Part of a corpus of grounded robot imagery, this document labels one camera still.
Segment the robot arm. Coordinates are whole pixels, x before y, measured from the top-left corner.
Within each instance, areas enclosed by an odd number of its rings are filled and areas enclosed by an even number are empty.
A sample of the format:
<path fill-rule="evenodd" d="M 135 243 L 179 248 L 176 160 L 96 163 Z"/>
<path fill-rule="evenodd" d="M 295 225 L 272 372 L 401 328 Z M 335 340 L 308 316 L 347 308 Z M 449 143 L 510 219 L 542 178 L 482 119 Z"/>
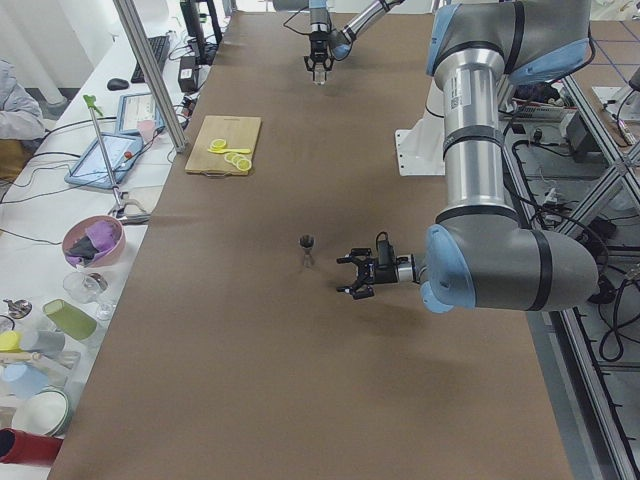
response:
<path fill-rule="evenodd" d="M 303 60 L 306 70 L 311 73 L 312 81 L 317 85 L 326 82 L 335 61 L 342 61 L 350 55 L 353 44 L 362 33 L 401 4 L 402 1 L 372 1 L 342 28 L 336 28 L 326 1 L 273 1 L 276 11 L 292 12 L 283 26 L 309 40 L 309 54 Z M 302 12 L 309 13 L 309 30 L 306 32 L 289 25 Z"/>
<path fill-rule="evenodd" d="M 597 289 L 584 246 L 529 230 L 504 199 L 497 84 L 557 80 L 589 46 L 587 1 L 454 4 L 434 19 L 427 73 L 444 95 L 446 208 L 426 234 L 426 307 L 560 311 Z"/>

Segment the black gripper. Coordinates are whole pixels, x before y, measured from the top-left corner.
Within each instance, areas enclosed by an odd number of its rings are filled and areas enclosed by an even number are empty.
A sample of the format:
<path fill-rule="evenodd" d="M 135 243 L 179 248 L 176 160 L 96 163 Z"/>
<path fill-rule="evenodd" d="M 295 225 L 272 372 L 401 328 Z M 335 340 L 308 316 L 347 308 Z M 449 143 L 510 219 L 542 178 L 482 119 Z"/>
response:
<path fill-rule="evenodd" d="M 357 268 L 367 268 L 371 264 L 371 249 L 352 248 L 347 255 L 337 258 L 336 263 L 351 263 Z M 370 273 L 371 279 L 356 279 L 350 285 L 337 287 L 336 291 L 348 294 L 354 300 L 361 300 L 375 295 L 373 285 L 414 282 L 416 280 L 414 255 L 380 254 L 373 260 Z"/>
<path fill-rule="evenodd" d="M 329 33 L 326 31 L 314 31 L 309 35 L 310 54 L 304 56 L 305 68 L 308 72 L 314 72 L 314 63 L 323 63 L 323 72 L 332 71 L 334 58 L 329 55 Z"/>

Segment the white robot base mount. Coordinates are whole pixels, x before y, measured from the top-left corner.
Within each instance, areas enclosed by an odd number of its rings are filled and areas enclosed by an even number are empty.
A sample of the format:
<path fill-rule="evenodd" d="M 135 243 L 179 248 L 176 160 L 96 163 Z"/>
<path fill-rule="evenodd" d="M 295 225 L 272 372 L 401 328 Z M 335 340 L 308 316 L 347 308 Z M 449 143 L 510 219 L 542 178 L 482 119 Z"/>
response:
<path fill-rule="evenodd" d="M 401 176 L 443 176 L 443 94 L 431 82 L 423 117 L 408 130 L 395 132 L 396 157 Z"/>

